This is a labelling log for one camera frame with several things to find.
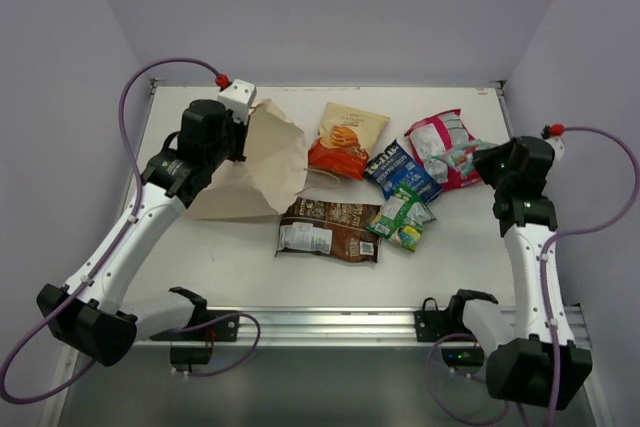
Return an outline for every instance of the blue snack bag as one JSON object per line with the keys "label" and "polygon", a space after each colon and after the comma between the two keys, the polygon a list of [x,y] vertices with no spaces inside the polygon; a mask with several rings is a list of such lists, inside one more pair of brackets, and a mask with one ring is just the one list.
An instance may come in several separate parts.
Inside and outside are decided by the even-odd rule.
{"label": "blue snack bag", "polygon": [[402,182],[416,192],[425,204],[442,192],[440,184],[396,140],[371,159],[364,175],[382,187],[385,199],[389,199]]}

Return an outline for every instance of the yellow and orange bag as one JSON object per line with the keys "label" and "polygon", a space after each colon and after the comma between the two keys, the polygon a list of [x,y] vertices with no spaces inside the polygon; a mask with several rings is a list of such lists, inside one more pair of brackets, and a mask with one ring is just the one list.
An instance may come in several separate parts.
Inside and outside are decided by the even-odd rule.
{"label": "yellow and orange bag", "polygon": [[318,138],[309,149],[309,165],[362,180],[371,151],[388,122],[384,115],[329,102]]}

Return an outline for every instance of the white table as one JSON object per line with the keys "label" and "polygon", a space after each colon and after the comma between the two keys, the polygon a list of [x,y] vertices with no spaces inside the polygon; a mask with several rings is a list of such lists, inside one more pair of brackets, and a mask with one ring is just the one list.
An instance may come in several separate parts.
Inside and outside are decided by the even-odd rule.
{"label": "white table", "polygon": [[[213,87],[159,87],[139,153],[143,168],[165,137],[179,128],[189,102],[216,98]],[[387,87],[259,87],[313,142],[328,101],[386,114],[391,121],[376,145],[384,149],[415,121],[460,108],[469,131],[502,143],[507,129],[494,89]],[[380,204],[377,185],[343,180],[337,190],[311,189],[309,198]],[[430,204],[438,221],[426,226],[411,254],[383,241],[378,264],[346,264],[312,255],[274,257],[278,219],[178,220],[153,249],[125,301],[152,297],[179,285],[210,305],[261,307],[408,307],[427,296],[446,304],[459,288],[494,294],[514,305],[511,266],[491,207],[493,193],[474,186]]]}

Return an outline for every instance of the gray wall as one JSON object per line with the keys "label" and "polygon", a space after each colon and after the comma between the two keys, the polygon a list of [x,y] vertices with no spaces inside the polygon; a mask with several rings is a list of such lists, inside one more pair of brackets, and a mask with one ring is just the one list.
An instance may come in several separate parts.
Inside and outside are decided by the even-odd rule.
{"label": "gray wall", "polygon": [[193,55],[261,83],[478,85],[507,77],[553,0],[109,1],[143,62]]}
{"label": "gray wall", "polygon": [[[127,175],[116,105],[138,63],[107,0],[0,0],[0,12],[4,358],[40,318],[39,289],[64,282],[114,221]],[[134,137],[143,90],[130,105]],[[48,389],[58,353],[48,333],[34,339],[10,372],[11,392]],[[0,401],[0,425],[35,425],[41,409]]]}
{"label": "gray wall", "polygon": [[[518,133],[549,122],[615,132],[640,154],[638,0],[555,0],[507,84]],[[561,227],[609,217],[629,195],[621,151],[588,134],[567,134],[567,155],[549,193]],[[617,425],[638,425],[640,210],[602,234],[558,247],[565,300],[580,302],[596,365]]]}

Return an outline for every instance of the brown paper bag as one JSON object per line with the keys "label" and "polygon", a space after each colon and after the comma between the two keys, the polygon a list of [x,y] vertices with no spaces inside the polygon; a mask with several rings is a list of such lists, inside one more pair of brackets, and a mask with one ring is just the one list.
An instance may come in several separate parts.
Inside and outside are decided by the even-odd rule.
{"label": "brown paper bag", "polygon": [[284,213],[304,189],[304,132],[271,100],[260,102],[249,122],[245,162],[225,162],[185,216],[196,220],[262,217]]}

